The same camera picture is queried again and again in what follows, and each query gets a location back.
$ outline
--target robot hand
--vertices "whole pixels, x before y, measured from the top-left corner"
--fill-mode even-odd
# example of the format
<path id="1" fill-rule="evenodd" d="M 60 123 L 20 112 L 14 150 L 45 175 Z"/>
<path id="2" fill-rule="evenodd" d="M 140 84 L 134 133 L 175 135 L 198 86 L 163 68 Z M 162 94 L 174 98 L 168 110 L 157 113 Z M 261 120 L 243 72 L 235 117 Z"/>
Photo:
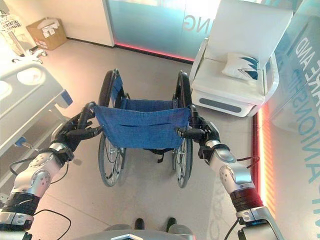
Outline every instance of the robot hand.
<path id="1" fill-rule="evenodd" d="M 95 113 L 90 110 L 94 105 L 93 102 L 88 103 L 82 112 L 71 118 L 65 124 L 60 126 L 57 133 L 53 134 L 51 143 L 60 143 L 66 145 L 74 152 L 82 140 L 91 139 L 102 132 L 102 127 L 89 127 L 92 121 L 88 121 L 95 117 Z"/>

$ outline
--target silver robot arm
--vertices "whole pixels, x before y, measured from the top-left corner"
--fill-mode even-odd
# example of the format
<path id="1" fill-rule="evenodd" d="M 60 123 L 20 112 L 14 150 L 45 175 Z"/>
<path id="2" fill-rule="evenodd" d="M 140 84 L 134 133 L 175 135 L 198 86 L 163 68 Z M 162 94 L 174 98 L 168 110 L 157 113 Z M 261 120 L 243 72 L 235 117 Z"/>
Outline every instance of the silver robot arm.
<path id="1" fill-rule="evenodd" d="M 210 140 L 205 145 L 215 148 L 218 144 L 219 141 Z M 219 170 L 221 182 L 236 209 L 235 215 L 241 225 L 246 225 L 238 232 L 240 240 L 284 240 L 268 207 L 263 206 L 248 168 L 225 148 L 214 151 L 209 166 Z"/>
<path id="2" fill-rule="evenodd" d="M 71 118 L 53 132 L 49 148 L 43 149 L 28 168 L 19 173 L 8 200 L 0 211 L 0 240 L 30 240 L 31 228 L 38 203 L 49 188 L 53 177 L 74 158 L 73 152 L 80 141 L 99 135 L 102 128 L 88 127 L 95 114 L 94 102 L 89 102 L 81 113 Z"/>
<path id="3" fill-rule="evenodd" d="M 183 138 L 199 143 L 199 157 L 219 173 L 221 182 L 230 195 L 240 225 L 239 240 L 284 240 L 275 219 L 261 198 L 251 178 L 251 172 L 237 162 L 225 144 L 221 144 L 216 126 L 199 116 L 196 107 L 190 106 L 192 129 L 178 128 Z"/>
<path id="4" fill-rule="evenodd" d="M 71 161 L 73 157 L 67 146 L 53 143 L 16 176 L 14 187 L 0 212 L 0 240 L 32 238 L 32 235 L 25 231 L 31 228 L 40 199 L 49 188 L 53 177 L 65 162 Z"/>

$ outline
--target white chair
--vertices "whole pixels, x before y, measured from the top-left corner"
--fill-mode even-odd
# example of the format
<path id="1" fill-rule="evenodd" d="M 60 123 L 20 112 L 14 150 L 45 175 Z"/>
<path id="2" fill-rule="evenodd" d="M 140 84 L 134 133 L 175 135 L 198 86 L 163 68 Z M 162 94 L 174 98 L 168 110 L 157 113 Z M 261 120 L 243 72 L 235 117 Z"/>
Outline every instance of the white chair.
<path id="1" fill-rule="evenodd" d="M 274 50 L 292 11 L 240 0 L 221 0 L 209 38 L 202 42 L 190 72 L 192 102 L 239 117 L 253 116 L 276 91 Z M 258 80 L 222 74 L 228 53 L 258 59 Z"/>

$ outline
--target tiled floor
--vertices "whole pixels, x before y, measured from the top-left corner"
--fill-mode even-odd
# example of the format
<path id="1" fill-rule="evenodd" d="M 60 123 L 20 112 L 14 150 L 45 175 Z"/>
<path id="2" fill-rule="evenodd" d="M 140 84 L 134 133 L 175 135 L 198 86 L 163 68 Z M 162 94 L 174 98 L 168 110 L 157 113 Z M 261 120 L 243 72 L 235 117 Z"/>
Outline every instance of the tiled floor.
<path id="1" fill-rule="evenodd" d="M 191 65 L 119 48 L 69 40 L 43 59 L 44 66 L 70 93 L 73 104 L 62 109 L 72 117 L 90 101 L 97 101 L 104 76 L 118 68 L 124 90 L 132 99 L 170 100 L 178 72 Z M 251 154 L 252 119 L 238 118 L 198 107 L 220 131 L 221 141 L 237 157 Z M 98 169 L 99 138 L 83 141 L 75 151 L 66 177 L 50 186 L 38 209 L 67 215 L 72 226 L 64 239 L 100 232 L 113 224 L 132 225 L 143 218 L 148 229 L 163 230 L 169 217 L 188 226 L 199 240 L 221 240 L 236 220 L 228 194 L 216 174 L 198 158 L 194 144 L 192 175 L 185 189 L 177 184 L 171 154 L 163 163 L 141 149 L 129 149 L 124 174 L 116 186 L 106 187 Z M 35 217 L 34 239 L 56 239 L 68 222 L 51 213 Z M 238 239 L 234 230 L 230 240 Z"/>

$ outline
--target feet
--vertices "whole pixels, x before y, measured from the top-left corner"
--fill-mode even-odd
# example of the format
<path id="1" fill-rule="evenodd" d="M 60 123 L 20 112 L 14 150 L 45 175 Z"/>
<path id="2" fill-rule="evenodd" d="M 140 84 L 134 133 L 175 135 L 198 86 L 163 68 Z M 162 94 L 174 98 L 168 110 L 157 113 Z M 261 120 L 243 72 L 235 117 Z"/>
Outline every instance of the feet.
<path id="1" fill-rule="evenodd" d="M 134 223 L 135 230 L 145 230 L 145 221 L 142 218 L 138 218 Z"/>
<path id="2" fill-rule="evenodd" d="M 169 232 L 169 228 L 174 224 L 177 224 L 177 220 L 174 217 L 170 217 L 168 220 L 168 223 L 166 225 L 166 232 L 167 233 Z"/>

